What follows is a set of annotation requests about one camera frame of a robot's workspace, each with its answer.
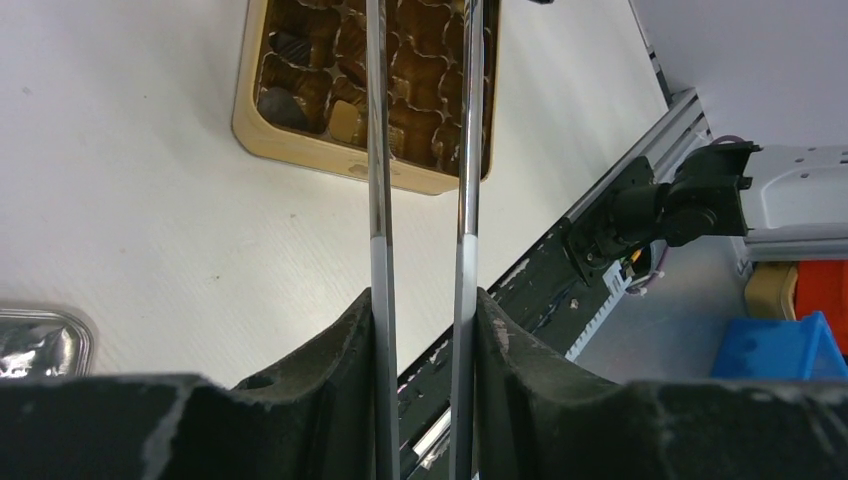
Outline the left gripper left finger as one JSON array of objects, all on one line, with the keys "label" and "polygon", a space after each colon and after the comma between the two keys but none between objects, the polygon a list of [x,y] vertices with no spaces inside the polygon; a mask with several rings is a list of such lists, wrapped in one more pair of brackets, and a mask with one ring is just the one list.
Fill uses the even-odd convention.
[{"label": "left gripper left finger", "polygon": [[194,374],[1,388],[5,479],[369,479],[373,320],[363,291],[327,329],[226,389]]}]

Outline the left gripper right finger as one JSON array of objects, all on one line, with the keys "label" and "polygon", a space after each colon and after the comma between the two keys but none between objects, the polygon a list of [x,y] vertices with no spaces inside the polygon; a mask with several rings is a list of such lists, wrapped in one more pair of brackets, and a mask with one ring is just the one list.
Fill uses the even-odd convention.
[{"label": "left gripper right finger", "polygon": [[475,320],[484,479],[843,479],[841,382],[619,385],[551,349],[484,290]]}]

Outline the steel serving tongs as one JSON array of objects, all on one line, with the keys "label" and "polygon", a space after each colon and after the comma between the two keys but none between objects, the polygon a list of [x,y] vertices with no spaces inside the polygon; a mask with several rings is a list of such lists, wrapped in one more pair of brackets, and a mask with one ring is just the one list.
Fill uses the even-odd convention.
[{"label": "steel serving tongs", "polygon": [[[455,219],[453,336],[451,357],[449,476],[470,479],[472,473],[474,400],[474,323],[478,290],[478,218],[483,153],[484,4],[464,5],[462,112],[459,142],[458,205],[444,200],[433,207],[403,195],[400,208],[403,252],[401,279],[422,273],[433,280],[447,271],[448,222]],[[389,148],[387,7],[366,4],[366,72],[368,106],[368,185],[370,216],[371,305],[375,324],[374,403],[376,476],[400,476],[397,367],[410,359],[422,341],[396,335],[392,189]]]}]

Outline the tan chocolate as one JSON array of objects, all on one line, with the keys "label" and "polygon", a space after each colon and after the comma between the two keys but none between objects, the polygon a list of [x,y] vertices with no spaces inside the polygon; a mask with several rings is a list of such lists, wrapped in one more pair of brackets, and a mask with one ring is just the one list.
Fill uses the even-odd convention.
[{"label": "tan chocolate", "polygon": [[330,113],[328,131],[338,142],[364,147],[367,143],[367,118],[356,105],[337,100]]}]

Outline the dark grey heart chocolate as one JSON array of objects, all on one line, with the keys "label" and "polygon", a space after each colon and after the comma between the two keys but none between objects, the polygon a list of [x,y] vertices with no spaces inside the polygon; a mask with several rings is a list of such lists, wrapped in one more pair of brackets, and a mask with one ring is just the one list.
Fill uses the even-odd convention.
[{"label": "dark grey heart chocolate", "polygon": [[309,129],[309,120],[296,98],[283,88],[262,91],[258,97],[257,111],[271,124],[300,131]]}]

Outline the gold chocolate box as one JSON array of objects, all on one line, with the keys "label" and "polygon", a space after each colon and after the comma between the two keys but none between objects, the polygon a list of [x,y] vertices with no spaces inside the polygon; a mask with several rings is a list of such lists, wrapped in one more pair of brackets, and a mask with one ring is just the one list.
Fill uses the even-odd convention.
[{"label": "gold chocolate box", "polygon": [[354,179],[375,134],[394,187],[425,195],[459,182],[467,6],[385,1],[382,58],[364,1],[252,1],[232,114],[250,153]]}]

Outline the dark striped chocolate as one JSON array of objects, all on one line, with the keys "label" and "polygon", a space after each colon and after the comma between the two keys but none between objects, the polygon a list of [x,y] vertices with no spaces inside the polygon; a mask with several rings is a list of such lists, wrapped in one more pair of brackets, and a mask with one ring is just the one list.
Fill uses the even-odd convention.
[{"label": "dark striped chocolate", "polygon": [[294,36],[285,31],[277,31],[269,37],[271,49],[289,63],[309,67],[312,44],[308,38]]}]

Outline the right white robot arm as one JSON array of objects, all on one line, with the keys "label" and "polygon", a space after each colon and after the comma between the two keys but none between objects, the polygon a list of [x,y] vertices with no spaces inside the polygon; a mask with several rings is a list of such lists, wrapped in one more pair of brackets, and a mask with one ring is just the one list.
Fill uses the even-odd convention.
[{"label": "right white robot arm", "polygon": [[740,238],[756,261],[846,259],[846,146],[712,144],[665,182],[640,156],[568,224],[563,243],[591,285],[656,241],[681,247],[705,236]]}]

